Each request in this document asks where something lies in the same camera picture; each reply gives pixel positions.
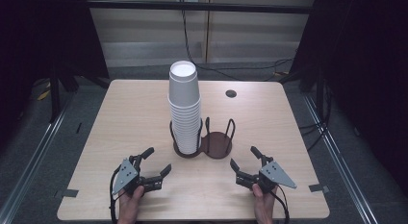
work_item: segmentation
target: human hand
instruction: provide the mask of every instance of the human hand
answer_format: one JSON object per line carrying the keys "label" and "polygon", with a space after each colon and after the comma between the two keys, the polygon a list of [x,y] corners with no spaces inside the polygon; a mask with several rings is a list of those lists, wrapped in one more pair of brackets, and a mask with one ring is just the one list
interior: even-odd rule
{"label": "human hand", "polygon": [[272,214],[275,198],[270,194],[264,194],[258,184],[252,185],[255,195],[254,211],[259,224],[273,224]]}
{"label": "human hand", "polygon": [[135,224],[139,211],[139,200],[143,196],[144,187],[138,186],[133,196],[128,193],[119,197],[119,219],[118,224]]}

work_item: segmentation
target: electrical cord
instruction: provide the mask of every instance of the electrical cord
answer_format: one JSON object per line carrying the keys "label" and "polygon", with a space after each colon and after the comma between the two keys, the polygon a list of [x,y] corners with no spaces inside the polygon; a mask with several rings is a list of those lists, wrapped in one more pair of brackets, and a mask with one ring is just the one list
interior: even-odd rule
{"label": "electrical cord", "polygon": [[285,224],[289,224],[289,221],[291,220],[290,216],[289,216],[289,209],[288,209],[288,201],[286,200],[286,195],[285,192],[283,191],[282,187],[280,187],[279,185],[277,185],[280,190],[282,191],[283,197],[285,199],[285,203],[282,201],[282,199],[280,197],[278,197],[275,193],[273,193],[272,191],[270,192],[270,194],[276,199],[278,200],[278,202],[282,205],[283,210],[285,212]]}
{"label": "electrical cord", "polygon": [[189,61],[192,62],[192,63],[193,63],[195,66],[197,66],[198,68],[201,68],[201,69],[203,69],[203,70],[215,71],[215,72],[217,72],[217,73],[219,73],[219,74],[221,74],[221,75],[223,75],[223,76],[225,76],[225,77],[234,79],[234,80],[236,80],[236,81],[244,81],[244,80],[243,80],[243,79],[236,78],[236,77],[231,76],[231,75],[228,75],[228,74],[225,74],[225,73],[221,72],[220,70],[239,70],[239,69],[261,70],[261,69],[274,68],[273,74],[272,74],[270,77],[268,77],[267,79],[264,79],[264,80],[261,81],[261,82],[267,82],[267,81],[269,81],[270,79],[272,79],[272,78],[275,76],[276,70],[277,70],[277,69],[276,69],[277,66],[282,65],[282,64],[284,64],[284,63],[286,63],[286,62],[289,62],[289,61],[292,61],[292,60],[293,60],[293,58],[291,58],[291,59],[282,59],[282,60],[276,61],[273,65],[263,66],[263,67],[222,67],[222,68],[211,68],[211,67],[201,66],[201,65],[195,63],[195,61],[192,59],[191,52],[190,52],[190,47],[189,47],[189,38],[188,38],[188,35],[187,35],[186,12],[185,12],[185,11],[181,11],[181,13],[182,13],[182,15],[183,15],[184,38],[185,38],[185,45],[186,45],[187,57],[189,58]]}
{"label": "electrical cord", "polygon": [[307,148],[307,151],[310,151],[311,149],[313,149],[319,142],[319,140],[326,134],[326,132],[328,131],[328,125],[329,125],[329,120],[330,120],[330,114],[331,114],[331,109],[332,109],[332,97],[333,97],[333,93],[331,92],[331,90],[329,89],[329,87],[327,86],[327,84],[325,84],[325,100],[326,100],[326,104],[327,104],[327,109],[326,109],[326,116],[323,118],[323,120],[321,122],[319,122],[318,124],[314,124],[314,125],[310,125],[310,126],[305,126],[305,127],[299,127],[299,129],[302,128],[307,128],[307,127],[314,127],[314,129],[312,129],[311,131],[305,132],[302,134],[303,137],[311,134],[313,131],[322,128],[323,130],[321,131],[320,135],[318,136],[318,138],[315,140],[315,142],[313,142],[313,144],[311,146],[309,146]]}
{"label": "electrical cord", "polygon": [[112,223],[116,224],[117,223],[117,219],[116,219],[116,212],[115,212],[115,203],[116,200],[123,195],[125,192],[123,192],[120,196],[118,196],[116,199],[114,199],[114,196],[112,195],[112,192],[114,191],[114,179],[115,176],[117,174],[117,172],[119,172],[120,166],[117,167],[117,169],[114,171],[114,174],[112,175],[111,178],[111,182],[109,184],[109,196],[111,199],[111,205],[109,206],[109,209],[111,210],[111,219],[112,219]]}

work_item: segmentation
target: styrofoam cup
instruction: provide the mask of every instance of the styrofoam cup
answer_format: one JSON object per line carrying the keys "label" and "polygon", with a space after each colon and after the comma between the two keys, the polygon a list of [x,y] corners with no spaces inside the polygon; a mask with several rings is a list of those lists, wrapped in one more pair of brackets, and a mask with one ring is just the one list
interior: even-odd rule
{"label": "styrofoam cup", "polygon": [[175,107],[195,105],[200,99],[197,72],[191,62],[174,63],[169,72],[168,100]]}
{"label": "styrofoam cup", "polygon": [[[179,151],[183,154],[193,154],[197,151],[197,135],[195,135],[194,137],[190,137],[190,138],[185,138],[185,137],[178,137],[176,134],[175,135],[175,139],[177,142],[177,147],[179,149]],[[198,143],[198,147],[201,145],[201,138],[199,137],[199,143]]]}
{"label": "styrofoam cup", "polygon": [[191,119],[200,117],[201,115],[200,111],[194,112],[194,113],[189,113],[189,114],[182,114],[179,112],[171,112],[171,118],[172,119],[177,119],[180,121],[189,121]]}
{"label": "styrofoam cup", "polygon": [[175,109],[175,108],[173,108],[173,107],[170,107],[171,113],[179,114],[179,115],[192,115],[192,114],[196,114],[196,113],[198,113],[198,112],[201,111],[200,109],[201,109],[201,108],[198,106],[198,107],[192,108],[192,109],[190,109],[190,110],[180,111],[180,110],[177,110],[177,109]]}
{"label": "styrofoam cup", "polygon": [[196,108],[200,107],[200,105],[201,105],[201,103],[200,103],[201,98],[198,98],[198,100],[193,105],[187,106],[187,107],[180,107],[180,106],[177,106],[177,105],[173,104],[170,101],[169,96],[170,95],[168,94],[168,96],[167,96],[168,103],[170,104],[171,108],[173,110],[176,110],[176,111],[184,112],[184,111],[195,110]]}

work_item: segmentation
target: metal cup holder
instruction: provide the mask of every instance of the metal cup holder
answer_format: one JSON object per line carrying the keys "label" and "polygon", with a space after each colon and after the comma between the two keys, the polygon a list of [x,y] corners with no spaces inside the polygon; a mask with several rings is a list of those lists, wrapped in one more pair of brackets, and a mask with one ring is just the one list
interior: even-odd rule
{"label": "metal cup holder", "polygon": [[[230,125],[232,124],[232,132],[231,137],[228,136],[228,131]],[[227,129],[225,133],[222,132],[210,132],[210,117],[207,117],[205,121],[205,126],[207,130],[207,135],[205,137],[200,137],[201,130],[202,130],[203,122],[201,120],[201,126],[197,132],[197,142],[196,142],[196,152],[193,154],[183,154],[180,152],[179,147],[177,146],[176,139],[174,137],[173,129],[172,129],[172,122],[170,121],[170,133],[171,137],[173,138],[173,147],[174,151],[182,158],[194,158],[195,156],[199,155],[201,152],[204,152],[207,156],[212,159],[223,159],[227,157],[231,153],[232,149],[232,139],[235,133],[235,122],[233,119],[229,119]]]}

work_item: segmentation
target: black cable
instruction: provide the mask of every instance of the black cable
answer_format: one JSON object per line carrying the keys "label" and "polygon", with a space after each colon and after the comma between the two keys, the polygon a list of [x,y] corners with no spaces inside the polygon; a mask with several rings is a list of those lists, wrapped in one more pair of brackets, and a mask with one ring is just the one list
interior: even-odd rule
{"label": "black cable", "polygon": [[318,138],[313,142],[313,144],[307,148],[307,151],[310,151],[315,145],[319,142],[319,140],[325,135],[326,131],[328,130],[328,125],[329,125],[329,120],[330,120],[330,115],[331,115],[331,109],[332,109],[332,97],[333,93],[331,92],[330,88],[328,87],[327,84],[325,84],[325,100],[327,104],[327,109],[326,109],[326,116],[317,124],[309,125],[309,126],[303,126],[299,127],[299,129],[307,129],[307,128],[312,128],[312,130],[302,133],[302,136],[305,137],[309,134],[311,134],[313,131],[320,129],[321,127],[323,128],[321,134],[318,136]]}
{"label": "black cable", "polygon": [[282,199],[280,197],[278,197],[275,193],[273,193],[272,191],[270,192],[270,194],[276,199],[278,200],[278,202],[282,205],[283,210],[285,212],[285,224],[289,224],[289,221],[291,220],[290,216],[289,216],[289,210],[288,210],[288,201],[286,200],[286,195],[285,192],[283,191],[282,187],[279,187],[283,193],[284,199],[285,199],[285,203],[282,201]]}
{"label": "black cable", "polygon": [[280,83],[281,85],[284,85],[284,84],[286,84],[287,82],[289,82],[289,81],[291,81],[293,79],[297,79],[301,74],[302,74],[302,71],[291,72],[289,75],[287,75],[284,78],[280,79],[278,81],[278,83]]}
{"label": "black cable", "polygon": [[115,201],[117,201],[117,199],[119,199],[121,196],[123,196],[123,194],[125,194],[126,193],[126,191],[124,191],[124,192],[122,192],[119,196],[117,196],[116,198],[115,198]]}
{"label": "black cable", "polygon": [[325,127],[323,128],[323,131],[321,132],[321,134],[320,134],[320,135],[318,136],[318,138],[315,140],[315,142],[313,142],[313,144],[307,148],[307,151],[310,151],[311,149],[313,149],[313,147],[316,146],[316,144],[319,142],[319,140],[321,139],[321,137],[323,137],[323,135],[325,135],[326,131],[327,131],[327,127],[325,126]]}
{"label": "black cable", "polygon": [[286,62],[292,61],[293,58],[291,59],[282,59],[282,60],[278,60],[274,63],[274,65],[269,65],[269,66],[263,66],[263,67],[222,67],[222,68],[211,68],[211,67],[204,67],[201,66],[199,64],[197,64],[191,56],[191,52],[190,52],[190,47],[189,47],[189,38],[187,36],[187,25],[186,25],[186,12],[185,11],[181,11],[182,15],[183,15],[183,25],[184,25],[184,38],[185,38],[185,45],[186,45],[186,51],[187,51],[187,57],[189,58],[189,61],[191,63],[193,63],[195,66],[197,66],[198,68],[201,68],[203,70],[211,70],[211,71],[215,71],[221,75],[224,75],[225,77],[237,80],[237,81],[244,81],[242,79],[233,77],[231,75],[225,74],[223,72],[220,72],[220,70],[239,70],[239,69],[251,69],[251,70],[261,70],[261,69],[269,69],[269,68],[274,68],[274,72],[272,74],[272,76],[270,76],[267,79],[262,80],[262,82],[267,82],[269,81],[271,78],[273,78],[276,74],[276,67],[279,65],[282,65]]}
{"label": "black cable", "polygon": [[112,175],[112,178],[111,178],[111,182],[109,184],[109,196],[111,198],[111,205],[109,206],[109,209],[111,210],[111,219],[112,219],[112,223],[114,224],[117,223],[116,212],[115,212],[115,203],[117,199],[114,199],[114,195],[112,194],[112,192],[114,191],[114,179],[115,179],[117,172],[119,172],[119,169],[120,169],[120,166],[114,171],[114,174]]}

